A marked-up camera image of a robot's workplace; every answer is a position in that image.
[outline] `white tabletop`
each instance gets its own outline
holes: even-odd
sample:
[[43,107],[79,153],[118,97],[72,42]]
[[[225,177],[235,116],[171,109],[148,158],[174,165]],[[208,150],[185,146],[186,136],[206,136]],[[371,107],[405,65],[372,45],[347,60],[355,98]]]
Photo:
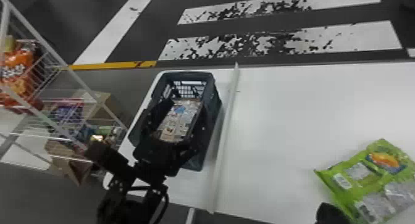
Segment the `white tabletop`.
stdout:
[[[232,71],[208,71],[226,107]],[[229,118],[221,163],[210,153],[202,172],[168,179],[172,202],[270,223],[313,223],[320,203],[332,201],[313,169],[379,138],[415,158],[415,63],[243,68]],[[133,162],[132,151],[126,138],[120,152]],[[414,210],[393,222],[412,223]]]

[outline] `cardboard box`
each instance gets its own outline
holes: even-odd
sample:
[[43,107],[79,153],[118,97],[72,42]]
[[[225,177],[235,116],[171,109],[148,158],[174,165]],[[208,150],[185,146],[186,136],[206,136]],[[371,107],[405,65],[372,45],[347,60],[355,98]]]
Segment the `cardboard box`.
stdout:
[[[104,93],[99,91],[94,91],[96,96],[98,97],[98,103],[105,104],[114,114],[117,116],[121,122],[126,126],[129,127],[130,124],[133,122],[133,115],[127,112],[123,107],[120,106],[118,100],[111,95],[111,93]],[[80,89],[75,92],[73,97],[82,97],[83,99],[91,99],[90,95],[83,89]],[[97,125],[108,125],[108,122],[100,124],[94,123],[94,120],[97,119],[112,119],[112,117],[107,113],[107,111],[97,106],[95,110],[91,111],[90,116],[88,117],[91,120],[90,124],[97,124]]]
[[44,149],[52,157],[53,166],[59,168],[76,185],[82,185],[89,177],[93,163],[87,162],[85,157],[56,140],[49,140]]

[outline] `product package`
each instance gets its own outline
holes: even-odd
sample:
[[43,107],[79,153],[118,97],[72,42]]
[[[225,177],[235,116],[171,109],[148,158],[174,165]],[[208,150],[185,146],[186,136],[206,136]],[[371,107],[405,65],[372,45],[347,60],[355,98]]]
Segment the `product package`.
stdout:
[[198,99],[174,99],[174,105],[155,132],[160,140],[177,143],[191,133],[190,127],[200,112]]
[[383,223],[415,204],[415,163],[384,139],[315,173],[355,223]]
[[[41,83],[40,78],[42,78],[40,72],[33,65],[37,58],[37,46],[30,41],[15,41],[11,36],[8,36],[6,40],[6,46],[3,50],[4,60],[0,62],[0,83],[10,87],[33,107],[41,110],[43,108],[42,102],[33,98],[38,84]],[[21,105],[2,91],[0,91],[0,104],[16,114],[23,112],[31,114],[30,111],[23,108],[15,108]]]

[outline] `metal wire rack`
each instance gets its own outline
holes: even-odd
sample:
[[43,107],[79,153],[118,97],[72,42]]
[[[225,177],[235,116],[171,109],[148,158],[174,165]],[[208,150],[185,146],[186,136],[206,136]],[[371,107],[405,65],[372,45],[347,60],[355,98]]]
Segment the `metal wire rack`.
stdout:
[[[83,153],[92,138],[88,133],[93,131],[108,128],[107,134],[93,136],[112,147],[119,146],[127,130],[125,124],[8,0],[0,1],[0,109],[24,115],[14,130],[0,130],[0,134],[38,159],[60,164],[58,168],[66,161],[91,163]],[[78,87],[51,86],[62,72]],[[105,118],[93,117],[97,110],[104,110]],[[23,146],[18,138],[44,139],[46,144]]]

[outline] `snack bag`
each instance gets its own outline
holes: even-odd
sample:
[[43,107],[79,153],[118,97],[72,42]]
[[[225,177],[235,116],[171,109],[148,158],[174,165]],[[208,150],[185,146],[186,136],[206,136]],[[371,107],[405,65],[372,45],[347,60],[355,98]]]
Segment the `snack bag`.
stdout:
[[[29,104],[41,110],[43,104],[36,99],[32,99],[37,84],[40,82],[40,78],[35,76],[35,72],[32,72],[34,71],[35,46],[30,42],[16,44],[12,40],[8,41],[7,46],[8,48],[4,52],[4,61],[0,62],[0,83],[8,86]],[[1,91],[0,102],[15,113],[22,113],[20,109],[14,108],[20,106],[20,104]]]
[[415,163],[384,139],[315,173],[355,223],[383,223],[415,204]]

